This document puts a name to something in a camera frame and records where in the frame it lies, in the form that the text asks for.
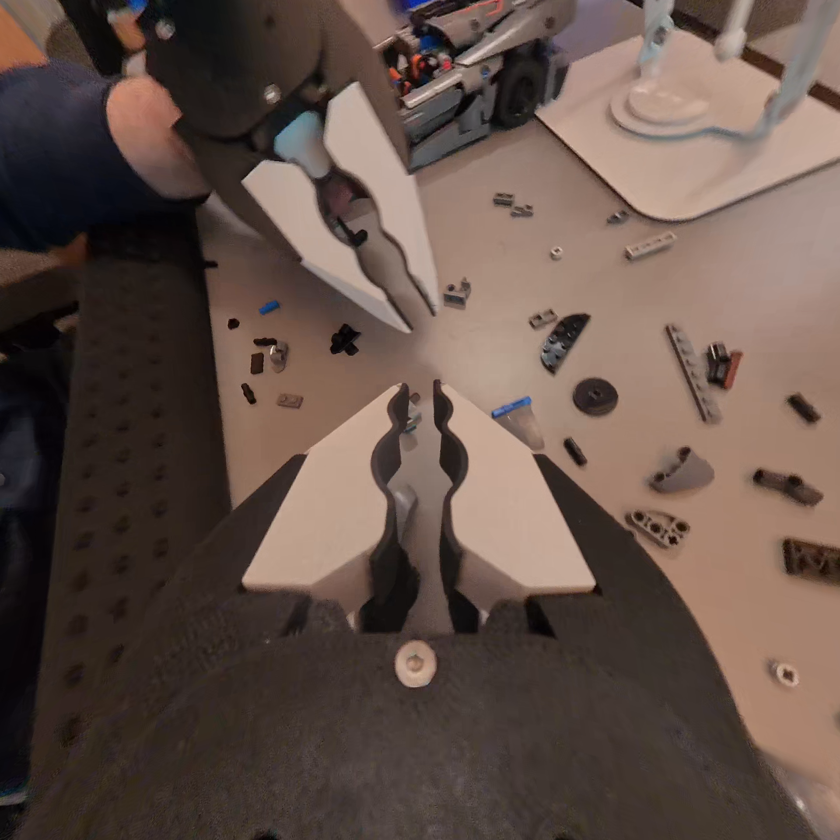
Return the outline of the person's left hand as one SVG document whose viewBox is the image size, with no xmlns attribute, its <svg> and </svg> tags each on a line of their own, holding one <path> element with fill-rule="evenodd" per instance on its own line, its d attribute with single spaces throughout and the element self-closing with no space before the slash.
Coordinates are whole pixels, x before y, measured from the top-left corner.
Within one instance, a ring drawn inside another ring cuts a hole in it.
<svg viewBox="0 0 840 840">
<path fill-rule="evenodd" d="M 181 201 L 210 193 L 193 153 L 175 131 L 182 114 L 156 80 L 118 81 L 108 95 L 106 114 L 122 157 L 157 194 Z"/>
</svg>

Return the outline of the round dark lego dish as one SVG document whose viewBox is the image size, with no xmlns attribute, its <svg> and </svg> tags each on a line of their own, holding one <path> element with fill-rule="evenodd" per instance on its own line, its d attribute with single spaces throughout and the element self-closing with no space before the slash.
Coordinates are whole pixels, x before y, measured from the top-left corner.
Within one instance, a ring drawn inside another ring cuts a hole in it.
<svg viewBox="0 0 840 840">
<path fill-rule="evenodd" d="M 572 392 L 573 405 L 589 417 L 603 417 L 616 409 L 618 393 L 615 386 L 599 377 L 580 381 Z"/>
</svg>

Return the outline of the dark half-round lego plate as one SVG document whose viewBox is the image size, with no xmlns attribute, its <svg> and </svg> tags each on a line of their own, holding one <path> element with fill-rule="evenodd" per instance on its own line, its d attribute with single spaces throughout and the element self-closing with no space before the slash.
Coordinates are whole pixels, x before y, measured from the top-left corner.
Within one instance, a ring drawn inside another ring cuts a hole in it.
<svg viewBox="0 0 840 840">
<path fill-rule="evenodd" d="M 542 367 L 556 375 L 591 320 L 589 313 L 574 313 L 557 321 L 540 351 Z"/>
</svg>

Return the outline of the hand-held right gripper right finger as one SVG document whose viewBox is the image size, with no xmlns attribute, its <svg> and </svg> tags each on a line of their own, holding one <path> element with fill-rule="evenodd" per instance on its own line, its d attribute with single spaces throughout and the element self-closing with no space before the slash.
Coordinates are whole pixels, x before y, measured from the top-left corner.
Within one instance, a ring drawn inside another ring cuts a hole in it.
<svg viewBox="0 0 840 840">
<path fill-rule="evenodd" d="M 540 468 L 545 458 L 440 380 L 433 404 L 450 481 L 438 554 L 454 631 L 477 633 L 501 603 L 593 593 L 593 572 Z"/>
</svg>

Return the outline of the grey lego car model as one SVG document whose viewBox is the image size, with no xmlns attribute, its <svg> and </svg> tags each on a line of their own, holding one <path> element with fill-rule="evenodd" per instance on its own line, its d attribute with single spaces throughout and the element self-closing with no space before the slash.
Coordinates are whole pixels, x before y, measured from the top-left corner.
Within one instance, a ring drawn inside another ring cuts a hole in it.
<svg viewBox="0 0 840 840">
<path fill-rule="evenodd" d="M 436 1 L 406 9 L 378 46 L 416 172 L 494 130 L 528 123 L 561 94 L 570 63 L 556 39 L 575 1 Z"/>
</svg>

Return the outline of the long grey lego plate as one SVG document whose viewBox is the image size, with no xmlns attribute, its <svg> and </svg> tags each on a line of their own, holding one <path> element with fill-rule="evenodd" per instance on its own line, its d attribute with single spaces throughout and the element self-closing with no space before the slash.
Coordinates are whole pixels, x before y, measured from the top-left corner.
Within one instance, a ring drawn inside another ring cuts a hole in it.
<svg viewBox="0 0 840 840">
<path fill-rule="evenodd" d="M 701 361 L 688 335 L 678 325 L 667 323 L 665 334 L 701 420 L 706 424 L 719 424 L 722 420 L 721 410 L 707 382 L 705 363 Z"/>
</svg>

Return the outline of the black and brown lego connector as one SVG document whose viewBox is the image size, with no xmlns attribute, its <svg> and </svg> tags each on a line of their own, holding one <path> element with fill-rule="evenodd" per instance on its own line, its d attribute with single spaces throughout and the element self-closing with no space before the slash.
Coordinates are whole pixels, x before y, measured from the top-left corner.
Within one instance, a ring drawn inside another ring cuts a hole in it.
<svg viewBox="0 0 840 840">
<path fill-rule="evenodd" d="M 744 357 L 741 350 L 728 350 L 723 342 L 707 346 L 707 383 L 730 391 L 736 380 L 739 366 Z"/>
</svg>

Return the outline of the grey curved lego wedge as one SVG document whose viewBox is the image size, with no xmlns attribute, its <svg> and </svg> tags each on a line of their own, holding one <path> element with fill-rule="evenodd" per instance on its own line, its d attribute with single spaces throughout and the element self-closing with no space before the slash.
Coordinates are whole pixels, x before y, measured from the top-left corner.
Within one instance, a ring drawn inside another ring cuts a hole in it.
<svg viewBox="0 0 840 840">
<path fill-rule="evenodd" d="M 648 480 L 648 486 L 659 494 L 669 495 L 704 489 L 715 479 L 714 468 L 690 446 L 679 448 L 676 462 L 660 470 Z"/>
</svg>

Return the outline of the white book stand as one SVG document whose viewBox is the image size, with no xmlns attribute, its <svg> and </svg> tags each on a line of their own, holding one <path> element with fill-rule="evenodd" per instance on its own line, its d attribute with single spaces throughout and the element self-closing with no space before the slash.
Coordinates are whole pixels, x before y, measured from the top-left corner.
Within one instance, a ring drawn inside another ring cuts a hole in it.
<svg viewBox="0 0 840 840">
<path fill-rule="evenodd" d="M 753 2 L 713 44 L 644 2 L 644 34 L 570 65 L 538 120 L 634 211 L 681 223 L 838 163 L 838 112 L 809 96 L 838 2 L 809 2 L 776 80 L 742 59 Z"/>
</svg>

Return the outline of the light grey four-stud lego plate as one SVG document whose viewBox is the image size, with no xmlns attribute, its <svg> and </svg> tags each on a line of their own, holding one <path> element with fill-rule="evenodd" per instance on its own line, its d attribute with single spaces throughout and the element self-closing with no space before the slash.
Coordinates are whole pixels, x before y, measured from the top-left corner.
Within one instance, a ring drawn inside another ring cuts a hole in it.
<svg viewBox="0 0 840 840">
<path fill-rule="evenodd" d="M 646 238 L 633 245 L 624 248 L 624 256 L 627 261 L 639 261 L 654 256 L 673 248 L 677 242 L 677 235 L 671 231 L 657 234 L 654 237 Z"/>
</svg>

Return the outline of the black dotted chair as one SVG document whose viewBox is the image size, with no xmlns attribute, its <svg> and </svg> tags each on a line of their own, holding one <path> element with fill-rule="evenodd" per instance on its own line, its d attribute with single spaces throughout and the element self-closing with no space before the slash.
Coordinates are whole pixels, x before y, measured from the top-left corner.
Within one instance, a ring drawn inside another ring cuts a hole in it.
<svg viewBox="0 0 840 840">
<path fill-rule="evenodd" d="M 80 272 L 34 795 L 109 707 L 177 565 L 230 511 L 199 240 L 192 212 L 105 227 Z"/>
</svg>

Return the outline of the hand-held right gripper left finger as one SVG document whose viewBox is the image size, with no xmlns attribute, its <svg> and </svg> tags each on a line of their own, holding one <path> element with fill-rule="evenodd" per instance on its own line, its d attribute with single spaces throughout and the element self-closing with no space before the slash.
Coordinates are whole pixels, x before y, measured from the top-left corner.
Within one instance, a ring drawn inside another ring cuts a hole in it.
<svg viewBox="0 0 840 840">
<path fill-rule="evenodd" d="M 249 592 L 334 602 L 366 633 L 397 633 L 419 590 L 403 540 L 418 498 L 392 479 L 413 408 L 397 384 L 303 456 L 243 576 Z"/>
</svg>

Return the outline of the long black lego plate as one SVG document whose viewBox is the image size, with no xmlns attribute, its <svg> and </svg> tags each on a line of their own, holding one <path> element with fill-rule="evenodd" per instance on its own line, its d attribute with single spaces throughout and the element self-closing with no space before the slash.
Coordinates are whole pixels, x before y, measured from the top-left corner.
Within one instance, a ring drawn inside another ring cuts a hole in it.
<svg viewBox="0 0 840 840">
<path fill-rule="evenodd" d="M 839 586 L 839 548 L 786 538 L 782 541 L 784 571 L 805 581 Z"/>
</svg>

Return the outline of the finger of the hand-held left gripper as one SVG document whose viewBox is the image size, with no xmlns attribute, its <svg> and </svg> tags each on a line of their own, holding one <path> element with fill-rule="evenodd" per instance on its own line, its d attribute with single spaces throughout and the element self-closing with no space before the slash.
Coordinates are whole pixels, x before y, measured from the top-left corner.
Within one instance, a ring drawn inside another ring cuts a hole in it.
<svg viewBox="0 0 840 840">
<path fill-rule="evenodd" d="M 247 174 L 243 186 L 306 270 L 386 326 L 401 333 L 413 330 L 385 290 L 366 276 L 354 249 L 328 226 L 315 185 L 302 168 L 262 161 Z"/>
<path fill-rule="evenodd" d="M 330 100 L 323 143 L 337 169 L 370 197 L 384 239 L 402 259 L 406 281 L 436 317 L 438 272 L 417 180 L 359 81 Z"/>
</svg>

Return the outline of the curved grey-blue lego slope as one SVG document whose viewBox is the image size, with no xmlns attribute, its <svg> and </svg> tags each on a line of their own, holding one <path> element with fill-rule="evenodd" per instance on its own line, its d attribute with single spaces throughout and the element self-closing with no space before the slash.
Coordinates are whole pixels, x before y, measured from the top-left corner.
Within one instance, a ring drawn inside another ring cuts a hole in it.
<svg viewBox="0 0 840 840">
<path fill-rule="evenodd" d="M 499 418 L 511 434 L 528 446 L 532 452 L 542 452 L 545 447 L 542 428 L 535 416 L 532 405 L 524 405 L 511 410 L 504 417 Z"/>
</svg>

